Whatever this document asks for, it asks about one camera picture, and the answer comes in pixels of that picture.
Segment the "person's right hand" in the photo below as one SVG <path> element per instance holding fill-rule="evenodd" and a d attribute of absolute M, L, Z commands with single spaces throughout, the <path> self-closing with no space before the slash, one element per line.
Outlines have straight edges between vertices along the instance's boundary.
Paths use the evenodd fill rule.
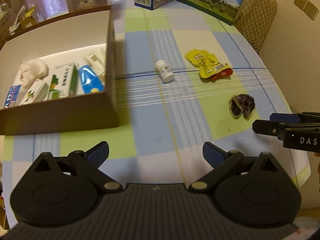
<path fill-rule="evenodd" d="M 320 153 L 315 152 L 314 155 L 315 155 L 315 157 L 317 158 L 317 161 L 318 161 L 317 173 L 318 173 L 318 176 L 320 176 Z"/>

